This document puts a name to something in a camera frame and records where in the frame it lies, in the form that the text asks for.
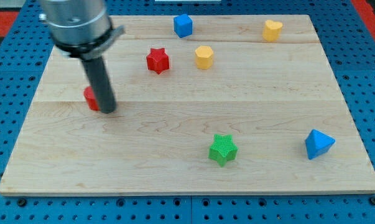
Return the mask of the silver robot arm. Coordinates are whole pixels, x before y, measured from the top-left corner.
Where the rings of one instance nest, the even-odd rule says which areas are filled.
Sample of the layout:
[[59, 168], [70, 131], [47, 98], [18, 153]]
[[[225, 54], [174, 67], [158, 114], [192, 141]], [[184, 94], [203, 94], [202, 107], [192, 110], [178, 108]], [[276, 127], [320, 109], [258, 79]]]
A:
[[125, 33], [115, 27], [104, 0], [40, 0], [46, 23], [55, 46], [83, 64], [87, 79], [102, 113], [117, 108], [103, 54]]

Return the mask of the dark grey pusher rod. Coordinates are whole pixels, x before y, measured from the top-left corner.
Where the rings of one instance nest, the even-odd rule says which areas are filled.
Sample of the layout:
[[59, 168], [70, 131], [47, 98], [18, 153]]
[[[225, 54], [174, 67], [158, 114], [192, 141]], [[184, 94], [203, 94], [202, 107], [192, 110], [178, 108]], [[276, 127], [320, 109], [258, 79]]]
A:
[[81, 62], [100, 111], [104, 114], [112, 113], [116, 110], [117, 102], [103, 58], [98, 57]]

